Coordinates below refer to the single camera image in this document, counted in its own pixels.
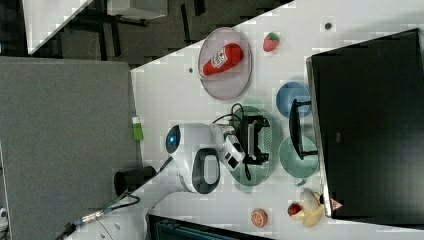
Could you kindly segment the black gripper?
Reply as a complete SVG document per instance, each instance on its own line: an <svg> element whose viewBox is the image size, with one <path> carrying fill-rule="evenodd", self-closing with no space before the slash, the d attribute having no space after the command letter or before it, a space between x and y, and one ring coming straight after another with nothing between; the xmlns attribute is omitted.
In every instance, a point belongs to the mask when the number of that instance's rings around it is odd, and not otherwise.
<svg viewBox="0 0 424 240"><path fill-rule="evenodd" d="M240 140L246 154L243 159L244 164L263 164L268 161L269 154L263 153L259 148L259 133L269 126L269 121L262 115L242 117Z"/></svg>

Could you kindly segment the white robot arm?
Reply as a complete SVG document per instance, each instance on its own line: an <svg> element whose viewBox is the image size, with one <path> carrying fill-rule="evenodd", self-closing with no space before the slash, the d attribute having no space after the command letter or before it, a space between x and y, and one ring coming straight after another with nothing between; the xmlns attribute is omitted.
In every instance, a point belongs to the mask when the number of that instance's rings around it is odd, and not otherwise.
<svg viewBox="0 0 424 240"><path fill-rule="evenodd" d="M64 237L88 240L96 229L104 240L145 240L147 214L176 192L207 195L217 189L221 169L238 184L262 183L271 163L272 123L262 114L233 114L227 124L183 123L169 129L168 159L147 181L118 195L115 203L70 222Z"/></svg>

